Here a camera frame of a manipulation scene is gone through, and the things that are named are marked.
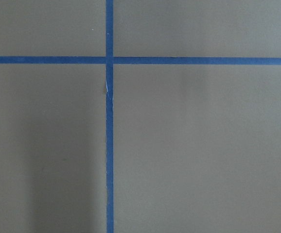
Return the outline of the brown paper table cover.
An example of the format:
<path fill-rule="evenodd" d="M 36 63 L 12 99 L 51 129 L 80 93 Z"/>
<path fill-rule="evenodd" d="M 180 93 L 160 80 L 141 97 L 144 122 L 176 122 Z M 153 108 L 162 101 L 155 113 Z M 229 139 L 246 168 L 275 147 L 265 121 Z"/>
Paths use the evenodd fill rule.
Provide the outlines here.
<path fill-rule="evenodd" d="M 281 0 L 116 0 L 114 55 L 281 57 Z M 105 64 L 0 64 L 0 233 L 106 231 Z M 281 66 L 114 65 L 118 233 L 281 233 Z"/>

